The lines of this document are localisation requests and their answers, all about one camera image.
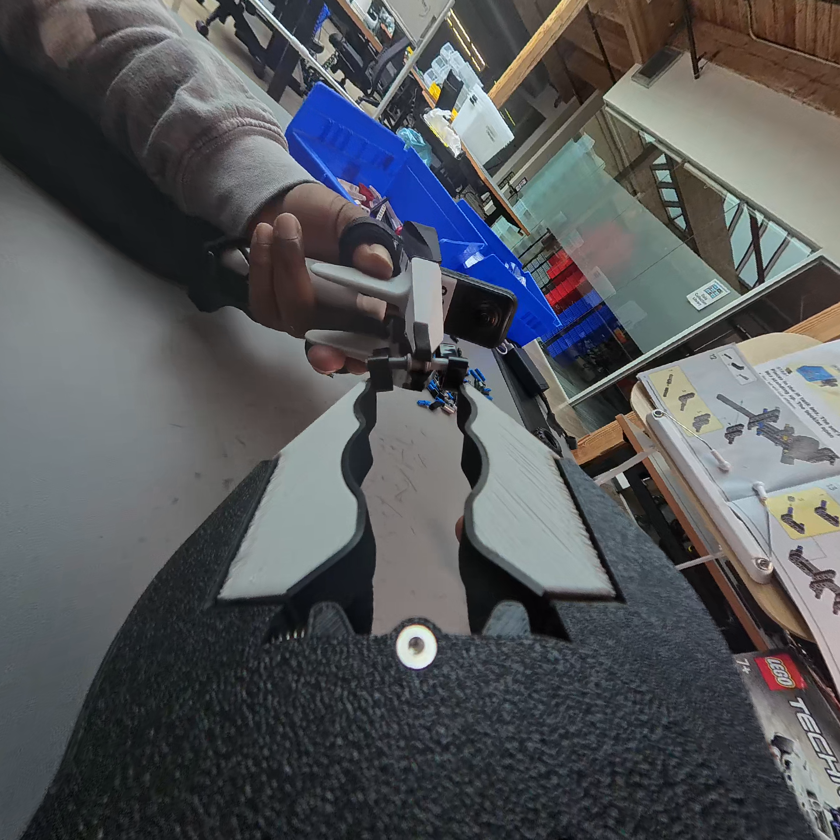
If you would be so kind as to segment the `toy truck box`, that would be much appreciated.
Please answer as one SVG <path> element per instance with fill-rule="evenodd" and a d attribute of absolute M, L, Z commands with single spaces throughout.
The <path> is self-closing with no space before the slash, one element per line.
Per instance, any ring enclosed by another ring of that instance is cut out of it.
<path fill-rule="evenodd" d="M 763 735 L 819 838 L 839 838 L 838 705 L 795 651 L 735 654 Z"/>

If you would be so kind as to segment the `person's left hand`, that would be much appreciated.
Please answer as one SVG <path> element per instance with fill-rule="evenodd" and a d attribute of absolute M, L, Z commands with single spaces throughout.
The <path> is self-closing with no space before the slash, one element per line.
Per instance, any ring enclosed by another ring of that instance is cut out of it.
<path fill-rule="evenodd" d="M 310 258 L 338 264 L 344 229 L 367 217 L 363 208 L 316 182 L 271 199 L 248 228 L 249 316 L 301 340 L 312 330 L 376 333 L 385 304 L 364 296 L 354 310 L 319 303 L 306 263 Z"/>

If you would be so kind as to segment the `pile of blue black pins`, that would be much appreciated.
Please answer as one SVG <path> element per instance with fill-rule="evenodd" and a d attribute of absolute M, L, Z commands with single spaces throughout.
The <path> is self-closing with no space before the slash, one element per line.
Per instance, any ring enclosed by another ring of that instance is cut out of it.
<path fill-rule="evenodd" d="M 487 378 L 483 375 L 480 369 L 468 369 L 463 384 L 471 385 L 488 401 L 492 402 L 494 400 L 494 397 L 491 394 L 491 388 L 487 383 Z M 456 414 L 459 391 L 456 389 L 445 388 L 443 375 L 440 372 L 433 373 L 433 375 L 429 378 L 426 390 L 429 397 L 418 399 L 416 401 L 418 406 L 430 412 L 440 411 L 443 414 L 450 416 Z"/>

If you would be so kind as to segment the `black office chair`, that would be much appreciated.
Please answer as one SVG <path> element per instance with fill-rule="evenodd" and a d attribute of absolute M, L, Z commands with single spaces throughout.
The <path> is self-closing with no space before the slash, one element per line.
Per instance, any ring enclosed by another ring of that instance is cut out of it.
<path fill-rule="evenodd" d="M 333 51 L 323 66 L 342 76 L 339 84 L 343 90 L 347 88 L 348 82 L 354 86 L 360 93 L 355 99 L 357 104 L 367 103 L 372 106 L 378 106 L 391 88 L 399 73 L 396 62 L 404 57 L 411 45 L 408 37 L 402 37 L 383 48 L 376 56 L 364 58 L 340 33 L 331 34 L 329 42 Z"/>

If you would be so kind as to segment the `person's left forearm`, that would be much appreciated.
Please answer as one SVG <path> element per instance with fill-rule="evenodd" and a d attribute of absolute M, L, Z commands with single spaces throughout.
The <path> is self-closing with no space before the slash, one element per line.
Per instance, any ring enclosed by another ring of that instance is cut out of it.
<path fill-rule="evenodd" d="M 314 183 L 272 111 L 161 2 L 2 2 L 2 48 L 226 235 L 292 214 L 286 199 Z"/>

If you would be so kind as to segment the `white plastic container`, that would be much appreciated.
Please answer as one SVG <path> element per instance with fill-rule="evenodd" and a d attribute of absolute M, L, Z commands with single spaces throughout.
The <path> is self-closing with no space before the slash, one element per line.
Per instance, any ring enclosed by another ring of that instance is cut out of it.
<path fill-rule="evenodd" d="M 472 87 L 457 109 L 453 129 L 462 148 L 479 165 L 486 165 L 513 141 L 506 120 L 481 86 Z"/>

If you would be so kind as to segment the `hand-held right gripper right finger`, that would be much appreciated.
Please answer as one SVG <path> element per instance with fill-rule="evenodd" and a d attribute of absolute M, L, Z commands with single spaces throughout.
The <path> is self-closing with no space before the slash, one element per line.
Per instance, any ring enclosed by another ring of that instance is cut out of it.
<path fill-rule="evenodd" d="M 469 483 L 460 552 L 536 596 L 616 600 L 562 458 L 470 386 L 458 396 L 457 420 Z"/>

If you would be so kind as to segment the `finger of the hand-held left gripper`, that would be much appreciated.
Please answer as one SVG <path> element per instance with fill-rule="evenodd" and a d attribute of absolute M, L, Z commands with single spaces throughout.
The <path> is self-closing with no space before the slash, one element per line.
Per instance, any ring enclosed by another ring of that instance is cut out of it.
<path fill-rule="evenodd" d="M 393 337 L 400 355 L 429 365 L 445 335 L 443 282 L 438 263 L 412 257 L 400 275 L 407 280 L 404 302 L 397 305 Z"/>

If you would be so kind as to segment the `white page holder bar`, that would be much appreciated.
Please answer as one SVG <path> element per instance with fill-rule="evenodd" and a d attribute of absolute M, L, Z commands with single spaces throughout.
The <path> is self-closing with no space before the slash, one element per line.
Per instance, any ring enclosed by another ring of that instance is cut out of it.
<path fill-rule="evenodd" d="M 747 525 L 732 512 L 707 462 L 695 453 L 688 438 L 683 435 L 684 429 L 673 417 L 658 409 L 648 413 L 645 422 L 659 447 L 676 467 L 686 488 L 696 498 L 723 555 L 737 561 L 756 584 L 769 585 L 774 577 L 772 560 Z"/>

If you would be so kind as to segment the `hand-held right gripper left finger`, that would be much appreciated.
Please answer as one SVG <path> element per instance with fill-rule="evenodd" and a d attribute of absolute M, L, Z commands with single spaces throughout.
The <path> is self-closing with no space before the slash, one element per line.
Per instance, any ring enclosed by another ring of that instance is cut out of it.
<path fill-rule="evenodd" d="M 228 566 L 221 602 L 350 602 L 372 582 L 375 537 L 362 485 L 373 465 L 368 381 L 284 447 Z"/>

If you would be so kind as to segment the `grey desk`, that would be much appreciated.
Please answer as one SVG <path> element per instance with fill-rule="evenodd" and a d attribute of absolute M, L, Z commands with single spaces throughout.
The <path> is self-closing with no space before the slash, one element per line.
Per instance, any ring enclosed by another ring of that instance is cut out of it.
<path fill-rule="evenodd" d="M 537 642 L 466 635 L 452 421 L 380 403 L 372 635 L 189 593 L 353 383 L 2 165 L 2 838 L 558 835 Z"/>

